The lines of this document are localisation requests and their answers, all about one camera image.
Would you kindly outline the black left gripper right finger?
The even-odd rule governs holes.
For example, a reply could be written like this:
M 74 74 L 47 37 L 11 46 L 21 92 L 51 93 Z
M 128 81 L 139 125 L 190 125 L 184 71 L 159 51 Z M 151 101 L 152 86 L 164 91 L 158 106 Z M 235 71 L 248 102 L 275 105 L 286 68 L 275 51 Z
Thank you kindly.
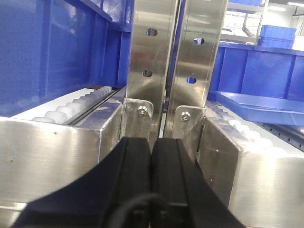
M 153 228 L 243 228 L 188 156 L 180 139 L 158 139 L 152 150 Z

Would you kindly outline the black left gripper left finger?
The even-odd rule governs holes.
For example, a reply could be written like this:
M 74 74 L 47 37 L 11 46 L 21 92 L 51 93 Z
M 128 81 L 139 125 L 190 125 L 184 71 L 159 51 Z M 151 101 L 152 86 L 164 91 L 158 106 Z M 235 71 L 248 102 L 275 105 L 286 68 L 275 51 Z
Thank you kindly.
M 128 201 L 150 192 L 150 147 L 122 138 L 93 169 L 69 185 L 27 204 L 15 228 L 146 228 L 149 203 Z

